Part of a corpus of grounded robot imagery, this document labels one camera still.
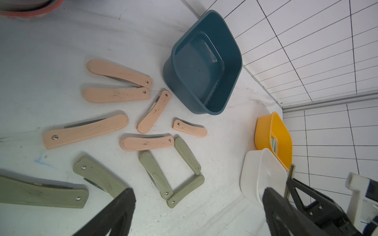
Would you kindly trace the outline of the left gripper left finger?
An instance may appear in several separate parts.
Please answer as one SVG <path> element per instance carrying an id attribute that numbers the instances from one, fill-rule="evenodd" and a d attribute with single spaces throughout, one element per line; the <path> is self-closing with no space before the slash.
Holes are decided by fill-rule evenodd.
<path id="1" fill-rule="evenodd" d="M 133 189 L 126 188 L 75 235 L 127 236 L 131 229 L 135 204 Z"/>

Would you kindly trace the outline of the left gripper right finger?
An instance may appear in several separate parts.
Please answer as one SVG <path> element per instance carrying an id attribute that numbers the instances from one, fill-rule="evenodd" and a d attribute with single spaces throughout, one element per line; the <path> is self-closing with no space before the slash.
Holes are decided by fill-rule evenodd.
<path id="1" fill-rule="evenodd" d="M 272 236 L 327 235 L 273 188 L 265 189 L 262 202 Z"/>

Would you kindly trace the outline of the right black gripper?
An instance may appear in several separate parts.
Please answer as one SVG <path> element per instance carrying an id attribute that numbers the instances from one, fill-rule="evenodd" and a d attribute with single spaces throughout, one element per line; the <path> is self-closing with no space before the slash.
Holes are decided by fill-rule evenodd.
<path id="1" fill-rule="evenodd" d="M 305 205 L 298 194 L 305 193 L 315 201 Z M 361 236 L 342 208 L 328 196 L 305 185 L 297 179 L 290 183 L 290 195 L 296 208 L 329 236 Z"/>

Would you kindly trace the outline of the white storage box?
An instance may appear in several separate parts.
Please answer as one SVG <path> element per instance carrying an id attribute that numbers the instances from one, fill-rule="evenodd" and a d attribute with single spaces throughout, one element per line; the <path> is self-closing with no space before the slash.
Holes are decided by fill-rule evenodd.
<path id="1" fill-rule="evenodd" d="M 285 168 L 269 149 L 251 150 L 246 154 L 240 189 L 249 201 L 262 206 L 263 194 L 268 187 L 283 196 L 286 179 Z"/>

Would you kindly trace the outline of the yellow storage box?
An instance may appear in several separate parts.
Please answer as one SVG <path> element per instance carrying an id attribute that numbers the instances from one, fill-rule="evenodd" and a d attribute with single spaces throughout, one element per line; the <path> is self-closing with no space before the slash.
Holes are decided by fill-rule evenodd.
<path id="1" fill-rule="evenodd" d="M 291 135 L 277 112 L 258 118 L 255 131 L 257 150 L 269 149 L 288 171 L 292 164 Z"/>

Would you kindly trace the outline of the mint green folding knife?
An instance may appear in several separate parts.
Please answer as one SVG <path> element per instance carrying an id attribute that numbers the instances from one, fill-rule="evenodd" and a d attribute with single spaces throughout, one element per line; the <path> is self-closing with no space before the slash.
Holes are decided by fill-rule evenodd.
<path id="1" fill-rule="evenodd" d="M 278 154 L 278 140 L 275 137 L 271 138 L 270 140 L 273 153 Z"/>

